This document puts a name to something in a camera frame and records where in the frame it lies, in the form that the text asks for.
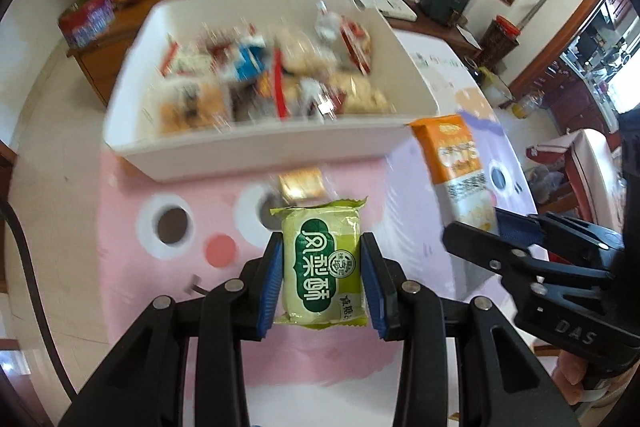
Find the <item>person right hand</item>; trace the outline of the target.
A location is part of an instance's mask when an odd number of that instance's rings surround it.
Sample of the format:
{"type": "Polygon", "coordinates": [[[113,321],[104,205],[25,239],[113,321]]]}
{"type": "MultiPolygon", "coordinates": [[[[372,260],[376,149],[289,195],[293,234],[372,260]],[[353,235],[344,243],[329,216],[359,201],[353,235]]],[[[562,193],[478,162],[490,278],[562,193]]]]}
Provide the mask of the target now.
{"type": "Polygon", "coordinates": [[[584,380],[588,369],[588,362],[564,350],[560,351],[551,378],[560,389],[565,401],[575,405],[584,396],[584,380]]]}

